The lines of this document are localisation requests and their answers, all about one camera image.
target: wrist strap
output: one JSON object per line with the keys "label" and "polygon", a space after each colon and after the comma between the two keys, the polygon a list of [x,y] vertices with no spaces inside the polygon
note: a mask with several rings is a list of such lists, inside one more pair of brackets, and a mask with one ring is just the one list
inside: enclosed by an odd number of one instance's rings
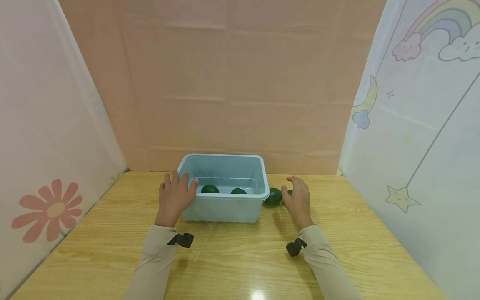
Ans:
{"label": "wrist strap", "polygon": [[184,248],[190,248],[193,242],[193,235],[190,233],[184,233],[183,235],[177,234],[174,236],[168,243],[167,245],[175,245],[178,244]]}
{"label": "wrist strap", "polygon": [[290,256],[297,256],[300,253],[300,250],[307,247],[307,243],[301,238],[297,238],[295,241],[287,244],[287,251]]}

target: cartoon drawing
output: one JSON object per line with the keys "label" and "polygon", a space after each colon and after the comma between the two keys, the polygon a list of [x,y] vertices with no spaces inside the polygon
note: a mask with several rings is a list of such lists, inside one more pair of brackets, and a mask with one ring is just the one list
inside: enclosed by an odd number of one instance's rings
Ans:
{"label": "cartoon drawing", "polygon": [[412,24],[403,40],[393,49],[396,60],[407,61],[421,52],[421,44],[434,30],[443,29],[449,35],[448,44],[439,59],[470,60],[480,57],[480,0],[438,0]]}
{"label": "cartoon drawing", "polygon": [[410,198],[410,196],[408,195],[407,187],[396,190],[391,186],[387,185],[387,189],[390,195],[385,201],[398,205],[398,207],[400,207],[400,209],[403,210],[404,213],[408,211],[408,207],[410,205],[421,205],[420,202]]}
{"label": "cartoon drawing", "polygon": [[425,160],[425,158],[427,157],[428,153],[430,152],[430,150],[432,149],[433,145],[435,144],[435,142],[437,141],[438,137],[440,136],[440,134],[442,133],[442,131],[444,130],[445,126],[447,125],[448,121],[451,119],[451,117],[453,116],[453,114],[455,113],[456,109],[460,106],[460,104],[462,103],[463,99],[465,98],[465,96],[468,94],[468,92],[470,91],[470,89],[472,88],[472,86],[475,84],[475,82],[477,81],[477,79],[480,77],[480,72],[477,74],[477,76],[475,76],[475,78],[473,79],[473,81],[470,83],[470,86],[468,86],[467,90],[463,93],[463,96],[460,98],[460,100],[458,101],[458,103],[455,105],[454,109],[452,110],[452,112],[450,113],[450,115],[448,116],[447,120],[445,120],[445,122],[443,123],[443,125],[440,127],[440,130],[437,132],[437,135],[433,138],[433,141],[430,143],[430,146],[428,147],[427,151],[425,152],[425,154],[423,155],[422,159],[420,160],[419,164],[417,165],[417,167],[415,168],[415,171],[413,171],[413,174],[412,176],[410,176],[410,179],[408,180],[407,184],[405,187],[399,189],[399,190],[395,190],[394,188],[390,187],[390,186],[387,186],[387,189],[388,189],[388,192],[390,193],[390,195],[388,196],[388,198],[385,200],[389,203],[393,203],[393,204],[397,204],[398,207],[400,207],[405,213],[408,211],[408,206],[410,205],[420,205],[420,202],[418,201],[415,201],[413,200],[412,198],[409,197],[408,195],[408,186],[410,185],[410,183],[412,182],[413,178],[415,177],[415,174],[417,173],[417,171],[419,170],[420,166],[422,165],[423,161]]}
{"label": "cartoon drawing", "polygon": [[368,90],[367,97],[361,105],[352,107],[350,116],[352,120],[356,123],[358,128],[367,129],[370,125],[370,119],[368,118],[368,113],[373,108],[375,101],[377,100],[377,81],[373,76],[370,76],[370,88]]}
{"label": "cartoon drawing", "polygon": [[480,58],[480,23],[473,26],[465,36],[459,36],[452,44],[443,47],[438,58],[443,61]]}
{"label": "cartoon drawing", "polygon": [[71,182],[64,194],[62,194],[62,182],[60,179],[52,181],[51,188],[42,186],[38,190],[40,197],[36,195],[23,196],[19,204],[21,207],[33,210],[32,212],[16,217],[12,221],[12,228],[18,229],[34,223],[25,233],[23,241],[33,243],[38,239],[47,226],[47,241],[54,241],[59,235],[66,235],[60,227],[62,224],[70,229],[77,221],[74,216],[80,216],[82,210],[75,208],[82,202],[82,196],[75,196],[78,191],[78,184]]}

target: plastic bin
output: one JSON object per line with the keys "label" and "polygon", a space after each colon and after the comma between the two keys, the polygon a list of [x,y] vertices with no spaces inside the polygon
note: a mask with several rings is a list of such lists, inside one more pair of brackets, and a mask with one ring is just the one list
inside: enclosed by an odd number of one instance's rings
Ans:
{"label": "plastic bin", "polygon": [[[180,163],[180,178],[189,173],[188,185],[198,178],[197,195],[181,214],[185,221],[257,221],[263,201],[270,194],[264,160],[256,155],[189,154]],[[206,184],[220,193],[202,193]],[[230,194],[235,188],[247,194]]]}

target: sleeve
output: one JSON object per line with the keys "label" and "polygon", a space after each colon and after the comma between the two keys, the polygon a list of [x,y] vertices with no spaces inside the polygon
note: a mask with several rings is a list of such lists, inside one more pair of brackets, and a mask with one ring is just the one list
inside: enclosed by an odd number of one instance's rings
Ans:
{"label": "sleeve", "polygon": [[147,232],[142,257],[133,274],[125,300],[162,300],[176,245],[167,245],[177,235],[173,227],[152,225]]}
{"label": "sleeve", "polygon": [[325,300],[362,300],[322,230],[316,225],[308,226],[300,230],[300,238],[307,243],[304,258],[315,273]]}

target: dark green ball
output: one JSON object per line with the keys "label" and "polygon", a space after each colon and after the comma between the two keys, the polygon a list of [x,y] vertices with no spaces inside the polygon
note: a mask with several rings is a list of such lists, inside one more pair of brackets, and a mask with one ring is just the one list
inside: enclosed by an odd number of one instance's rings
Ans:
{"label": "dark green ball", "polygon": [[236,189],[233,189],[231,194],[246,194],[247,192],[242,190],[241,188],[236,188]]}
{"label": "dark green ball", "polygon": [[202,192],[213,193],[213,194],[220,193],[218,188],[213,184],[206,184],[204,187],[202,187]]}
{"label": "dark green ball", "polygon": [[282,192],[277,188],[270,189],[270,195],[265,200],[265,203],[268,205],[277,205],[282,201]]}

